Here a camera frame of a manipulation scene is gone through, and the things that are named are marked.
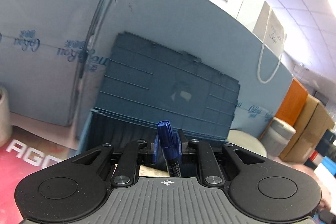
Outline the blue capped marker pen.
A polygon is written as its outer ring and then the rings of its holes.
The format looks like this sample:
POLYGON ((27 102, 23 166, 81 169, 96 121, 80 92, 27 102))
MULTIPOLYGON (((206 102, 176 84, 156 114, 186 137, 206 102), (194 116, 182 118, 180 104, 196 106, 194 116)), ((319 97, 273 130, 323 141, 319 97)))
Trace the blue capped marker pen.
POLYGON ((170 177, 181 177, 182 145, 170 121, 157 123, 158 139, 170 177))

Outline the beige item inside box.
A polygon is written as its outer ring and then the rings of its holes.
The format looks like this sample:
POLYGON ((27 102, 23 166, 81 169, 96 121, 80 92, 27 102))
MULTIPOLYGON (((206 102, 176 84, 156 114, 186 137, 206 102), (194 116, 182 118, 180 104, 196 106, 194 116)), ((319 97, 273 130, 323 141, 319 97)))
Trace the beige item inside box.
POLYGON ((166 171, 141 165, 139 167, 139 176, 140 177, 169 177, 170 175, 166 171))

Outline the white ceramic bowl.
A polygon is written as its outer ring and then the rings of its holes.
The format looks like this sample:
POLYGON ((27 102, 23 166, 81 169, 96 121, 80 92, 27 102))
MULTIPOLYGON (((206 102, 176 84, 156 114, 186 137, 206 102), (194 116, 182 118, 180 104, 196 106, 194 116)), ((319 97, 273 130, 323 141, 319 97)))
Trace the white ceramic bowl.
POLYGON ((260 156, 267 157, 267 152, 262 143, 254 136, 239 130, 230 130, 227 141, 247 149, 260 156))

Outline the grey lidded container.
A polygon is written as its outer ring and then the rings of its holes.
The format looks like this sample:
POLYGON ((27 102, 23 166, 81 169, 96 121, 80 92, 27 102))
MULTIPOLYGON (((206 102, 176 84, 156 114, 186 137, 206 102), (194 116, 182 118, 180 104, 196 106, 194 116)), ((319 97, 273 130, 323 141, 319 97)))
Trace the grey lidded container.
POLYGON ((274 117, 261 137, 267 155, 276 158, 288 145, 296 130, 285 121, 274 117))

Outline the dark blue plastic storage box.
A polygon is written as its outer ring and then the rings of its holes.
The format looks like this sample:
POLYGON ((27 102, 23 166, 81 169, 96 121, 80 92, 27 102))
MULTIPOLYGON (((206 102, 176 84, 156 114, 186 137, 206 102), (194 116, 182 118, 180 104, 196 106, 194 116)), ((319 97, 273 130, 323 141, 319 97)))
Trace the dark blue plastic storage box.
POLYGON ((154 141, 160 121, 170 121, 187 139, 220 148, 239 92, 238 80, 187 52, 127 32, 118 34, 79 151, 104 143, 120 149, 138 139, 154 141))

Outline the red printed desk mat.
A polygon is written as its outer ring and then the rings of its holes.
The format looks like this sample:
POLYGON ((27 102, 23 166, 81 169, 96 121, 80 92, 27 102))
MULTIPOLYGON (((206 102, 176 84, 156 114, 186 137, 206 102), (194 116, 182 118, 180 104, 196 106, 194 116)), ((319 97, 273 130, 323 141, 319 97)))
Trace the red printed desk mat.
POLYGON ((1 147, 1 223, 20 223, 14 200, 17 184, 29 174, 68 159, 74 150, 13 126, 1 147))

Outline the brown cardboard box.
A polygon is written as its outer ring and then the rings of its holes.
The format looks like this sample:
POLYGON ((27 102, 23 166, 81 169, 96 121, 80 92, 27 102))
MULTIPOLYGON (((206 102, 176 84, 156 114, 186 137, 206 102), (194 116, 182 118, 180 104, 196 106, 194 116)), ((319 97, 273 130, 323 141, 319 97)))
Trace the brown cardboard box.
POLYGON ((320 100, 309 95, 293 128, 295 134, 278 156, 284 162, 303 164, 327 130, 335 123, 320 100))

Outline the orange box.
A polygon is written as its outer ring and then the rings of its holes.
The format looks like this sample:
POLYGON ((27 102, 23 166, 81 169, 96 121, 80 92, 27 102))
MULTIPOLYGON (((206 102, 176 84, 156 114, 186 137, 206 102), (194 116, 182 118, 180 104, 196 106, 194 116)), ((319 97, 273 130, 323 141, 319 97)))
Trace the orange box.
POLYGON ((293 126, 305 105, 307 96, 306 88, 293 78, 275 117, 293 126))

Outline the clear tape roll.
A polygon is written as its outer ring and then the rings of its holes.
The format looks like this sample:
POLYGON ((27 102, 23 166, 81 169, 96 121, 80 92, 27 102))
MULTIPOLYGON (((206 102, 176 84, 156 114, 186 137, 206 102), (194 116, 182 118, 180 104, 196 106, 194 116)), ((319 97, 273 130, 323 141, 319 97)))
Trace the clear tape roll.
POLYGON ((9 98, 4 87, 0 89, 0 146, 6 144, 12 135, 12 124, 10 120, 9 98))

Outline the right light blue carton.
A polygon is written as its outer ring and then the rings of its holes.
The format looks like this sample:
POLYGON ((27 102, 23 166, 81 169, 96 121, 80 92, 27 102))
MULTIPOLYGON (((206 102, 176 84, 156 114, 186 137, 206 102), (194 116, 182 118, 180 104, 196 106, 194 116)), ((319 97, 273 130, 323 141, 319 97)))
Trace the right light blue carton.
MULTIPOLYGON (((108 7, 87 63, 97 65, 95 72, 84 74, 80 100, 79 128, 98 95, 98 83, 118 34, 124 32, 156 42, 175 51, 187 52, 202 63, 224 73, 240 84, 238 104, 230 129, 259 137, 280 107, 292 76, 284 65, 267 84, 257 79, 261 40, 236 19, 208 0, 108 0, 108 7)), ((261 65, 266 80, 278 58, 267 47, 261 65)))

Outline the light blue carton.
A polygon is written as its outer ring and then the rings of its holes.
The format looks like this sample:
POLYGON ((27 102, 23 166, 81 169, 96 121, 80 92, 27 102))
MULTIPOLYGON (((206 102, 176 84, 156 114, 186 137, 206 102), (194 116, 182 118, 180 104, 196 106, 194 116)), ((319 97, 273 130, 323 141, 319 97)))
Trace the light blue carton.
POLYGON ((1 85, 13 113, 70 124, 101 0, 1 0, 1 85))
MULTIPOLYGON (((230 129, 259 137, 280 107, 292 76, 284 65, 267 84, 257 79, 261 40, 236 19, 208 0, 108 0, 108 7, 87 63, 97 65, 95 72, 84 74, 80 100, 79 128, 98 95, 98 83, 118 34, 124 32, 156 42, 175 51, 187 52, 202 63, 224 73, 240 84, 238 104, 230 129)), ((261 65, 266 80, 278 58, 267 47, 261 65)))

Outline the left light blue carton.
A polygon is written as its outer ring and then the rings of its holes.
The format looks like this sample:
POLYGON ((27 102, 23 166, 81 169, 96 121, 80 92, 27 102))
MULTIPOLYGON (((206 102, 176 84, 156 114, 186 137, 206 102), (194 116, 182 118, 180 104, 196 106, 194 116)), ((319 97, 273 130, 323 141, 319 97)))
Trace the left light blue carton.
POLYGON ((70 124, 101 0, 1 0, 1 85, 13 113, 70 124))

